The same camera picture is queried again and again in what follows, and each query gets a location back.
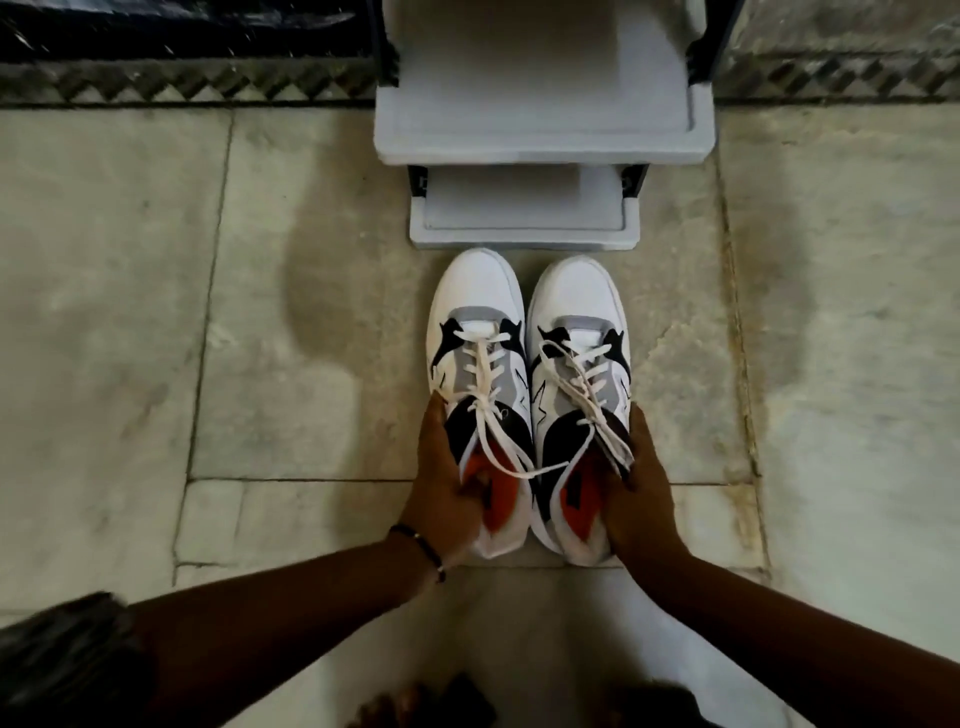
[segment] white sneaker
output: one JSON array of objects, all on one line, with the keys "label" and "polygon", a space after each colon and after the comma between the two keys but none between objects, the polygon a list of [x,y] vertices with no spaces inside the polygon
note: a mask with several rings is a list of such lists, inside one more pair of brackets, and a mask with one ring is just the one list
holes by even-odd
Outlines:
[{"label": "white sneaker", "polygon": [[566,463],[535,484],[531,527],[572,564],[592,566],[611,555],[601,518],[604,456],[621,474],[634,462],[627,318],[610,274],[578,255],[540,277],[528,322],[537,464]]},{"label": "white sneaker", "polygon": [[446,400],[446,434],[461,480],[479,471],[490,477],[473,545],[486,558],[520,548],[533,511],[524,328],[520,286],[503,257],[477,248],[450,263],[430,308],[427,374],[431,390]]}]

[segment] orange insole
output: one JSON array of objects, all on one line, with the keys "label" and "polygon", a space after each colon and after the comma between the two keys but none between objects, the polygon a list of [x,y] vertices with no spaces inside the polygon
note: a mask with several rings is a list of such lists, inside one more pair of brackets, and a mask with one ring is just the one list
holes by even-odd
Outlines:
[{"label": "orange insole", "polygon": [[574,467],[560,491],[564,518],[581,541],[588,541],[593,522],[603,508],[602,478],[609,466],[603,453],[590,448]]},{"label": "orange insole", "polygon": [[[504,468],[513,468],[513,464],[496,442],[490,443],[490,449],[500,465]],[[483,449],[477,447],[464,468],[464,482],[469,482],[479,473],[485,474],[490,482],[484,494],[483,524],[488,531],[496,533],[514,513],[520,481],[494,467]]]}]

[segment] sleeve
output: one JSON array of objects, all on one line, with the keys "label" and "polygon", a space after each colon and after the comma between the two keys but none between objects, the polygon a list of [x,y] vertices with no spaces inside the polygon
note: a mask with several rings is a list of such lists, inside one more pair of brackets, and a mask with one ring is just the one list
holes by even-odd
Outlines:
[{"label": "sleeve", "polygon": [[0,725],[104,728],[138,722],[154,689],[133,614],[98,593],[0,629]]}]

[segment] white shoelace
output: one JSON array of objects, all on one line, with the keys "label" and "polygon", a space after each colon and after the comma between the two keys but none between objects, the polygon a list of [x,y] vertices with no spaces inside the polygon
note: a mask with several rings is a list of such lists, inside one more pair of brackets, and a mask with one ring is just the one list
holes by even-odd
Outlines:
[{"label": "white shoelace", "polygon": [[[566,380],[560,376],[557,372],[556,363],[547,355],[546,349],[548,346],[554,347],[563,354],[564,360],[573,369],[573,378]],[[603,411],[603,405],[607,401],[600,400],[597,397],[606,382],[593,381],[596,376],[602,375],[610,369],[610,362],[604,361],[592,369],[586,368],[590,362],[600,358],[610,349],[610,344],[589,349],[572,341],[564,341],[562,346],[555,341],[544,340],[540,342],[540,356],[546,365],[547,375],[584,413],[584,419],[578,420],[577,425],[589,426],[590,436],[592,437],[594,434],[599,436],[610,456],[623,468],[629,470],[634,465],[634,454],[630,450],[630,444],[621,440],[619,435],[610,427]]]},{"label": "white shoelace", "polygon": [[[492,364],[503,358],[505,351],[503,347],[500,347],[496,352],[491,353],[490,348],[494,344],[509,341],[510,334],[503,332],[494,336],[486,336],[470,331],[455,331],[454,333],[466,343],[473,345],[472,347],[464,346],[464,351],[474,359],[474,363],[467,364],[464,369],[476,377],[476,383],[469,384],[466,392],[452,393],[447,401],[453,403],[465,397],[474,397],[473,404],[470,405],[468,411],[476,413],[477,437],[480,441],[480,447],[483,449],[484,454],[487,455],[487,459],[499,471],[523,480],[529,480],[530,478],[537,477],[543,473],[549,473],[558,468],[565,468],[568,463],[559,463],[549,468],[540,468],[537,470],[530,456],[513,441],[500,424],[502,415],[496,407],[496,396],[500,394],[501,387],[494,387],[493,384],[496,378],[503,374],[504,369],[502,365],[493,367]],[[513,456],[511,462],[519,461],[522,466],[522,472],[514,473],[500,464],[499,459],[493,455],[493,450],[487,439],[487,430],[492,433],[493,439],[496,440],[507,457],[510,458],[511,455]]]}]

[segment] diamond pattern border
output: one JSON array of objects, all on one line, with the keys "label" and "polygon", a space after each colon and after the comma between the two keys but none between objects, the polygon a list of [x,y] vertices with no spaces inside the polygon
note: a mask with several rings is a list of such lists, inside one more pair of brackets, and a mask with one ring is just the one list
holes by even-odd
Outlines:
[{"label": "diamond pattern border", "polygon": [[[322,106],[370,103],[372,59],[0,64],[0,107]],[[720,103],[960,100],[960,54],[732,55]]]}]

